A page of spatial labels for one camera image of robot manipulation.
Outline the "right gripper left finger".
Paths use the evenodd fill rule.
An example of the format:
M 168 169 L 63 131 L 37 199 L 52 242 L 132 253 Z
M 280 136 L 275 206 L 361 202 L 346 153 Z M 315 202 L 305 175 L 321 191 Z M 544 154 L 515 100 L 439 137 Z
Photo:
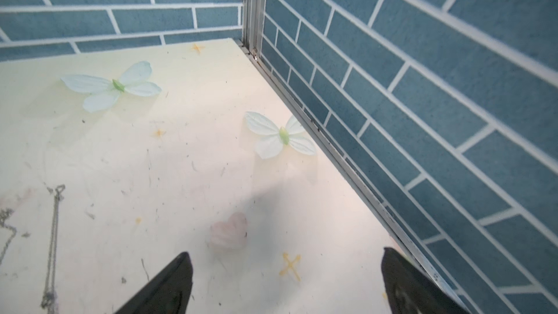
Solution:
M 116 314 L 186 314 L 193 288 L 193 265 L 184 251 L 151 279 Z

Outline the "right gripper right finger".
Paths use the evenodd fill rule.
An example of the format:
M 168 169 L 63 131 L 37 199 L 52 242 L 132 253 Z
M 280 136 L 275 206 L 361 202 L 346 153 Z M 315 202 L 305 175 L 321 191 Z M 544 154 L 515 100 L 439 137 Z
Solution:
M 392 313 L 468 314 L 396 249 L 384 248 L 381 270 Z

